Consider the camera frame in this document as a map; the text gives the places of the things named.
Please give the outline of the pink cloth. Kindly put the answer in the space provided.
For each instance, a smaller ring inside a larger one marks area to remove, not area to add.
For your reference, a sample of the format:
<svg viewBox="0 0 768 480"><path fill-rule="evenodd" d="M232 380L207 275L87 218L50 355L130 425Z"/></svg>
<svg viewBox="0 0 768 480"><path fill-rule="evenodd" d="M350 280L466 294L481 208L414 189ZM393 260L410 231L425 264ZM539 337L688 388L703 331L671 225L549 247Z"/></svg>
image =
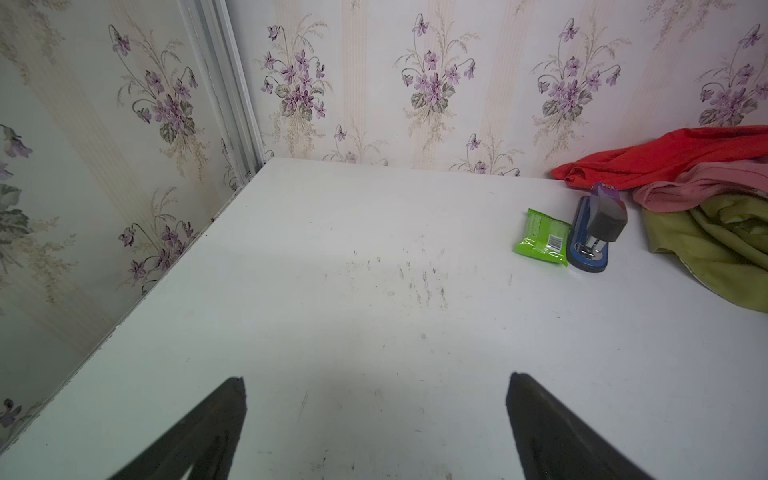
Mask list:
<svg viewBox="0 0 768 480"><path fill-rule="evenodd" d="M672 181L634 190L633 200L656 213L687 211L720 194L766 194L767 158L695 165Z"/></svg>

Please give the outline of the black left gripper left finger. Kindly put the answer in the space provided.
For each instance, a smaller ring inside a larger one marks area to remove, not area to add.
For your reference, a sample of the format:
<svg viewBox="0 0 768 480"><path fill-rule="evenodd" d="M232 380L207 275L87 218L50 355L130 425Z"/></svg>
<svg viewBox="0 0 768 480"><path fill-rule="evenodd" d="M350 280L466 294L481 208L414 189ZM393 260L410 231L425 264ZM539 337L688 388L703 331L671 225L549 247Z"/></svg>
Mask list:
<svg viewBox="0 0 768 480"><path fill-rule="evenodd" d="M230 377L114 479L226 479L247 414L246 387Z"/></svg>

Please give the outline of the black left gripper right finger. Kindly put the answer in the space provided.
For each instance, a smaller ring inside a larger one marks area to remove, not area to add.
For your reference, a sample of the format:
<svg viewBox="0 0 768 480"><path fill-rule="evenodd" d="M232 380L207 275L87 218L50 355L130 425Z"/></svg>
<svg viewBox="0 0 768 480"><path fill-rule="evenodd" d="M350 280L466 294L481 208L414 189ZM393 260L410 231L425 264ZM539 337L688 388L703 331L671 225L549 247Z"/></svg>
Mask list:
<svg viewBox="0 0 768 480"><path fill-rule="evenodd" d="M510 376L506 409L527 479L648 479L532 376Z"/></svg>

